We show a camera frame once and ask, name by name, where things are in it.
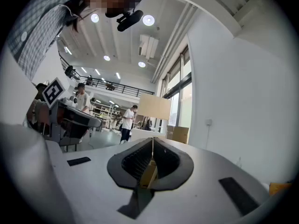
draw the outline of black rubber pad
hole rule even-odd
[[[259,206],[234,178],[223,178],[219,182],[243,216]]]
[[[79,159],[68,160],[67,162],[70,166],[74,166],[74,165],[78,165],[78,164],[85,163],[88,161],[91,161],[90,158],[84,157],[84,158],[79,158]]]

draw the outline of electrical outlet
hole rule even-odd
[[[206,124],[206,126],[211,126],[212,125],[212,120],[211,119],[206,119],[205,124]]]

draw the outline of black slot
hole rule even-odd
[[[223,178],[219,180],[219,183],[224,188],[229,198],[233,201],[233,203],[243,216],[252,212],[259,206],[257,202],[245,191],[245,189],[239,183],[237,183],[234,178]]]

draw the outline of cardboard box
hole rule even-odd
[[[179,127],[179,126],[167,126],[168,140],[173,140],[187,144],[189,128]]]

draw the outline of air vent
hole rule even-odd
[[[147,60],[155,57],[159,40],[152,36],[140,35],[140,45],[138,55],[145,56]]]

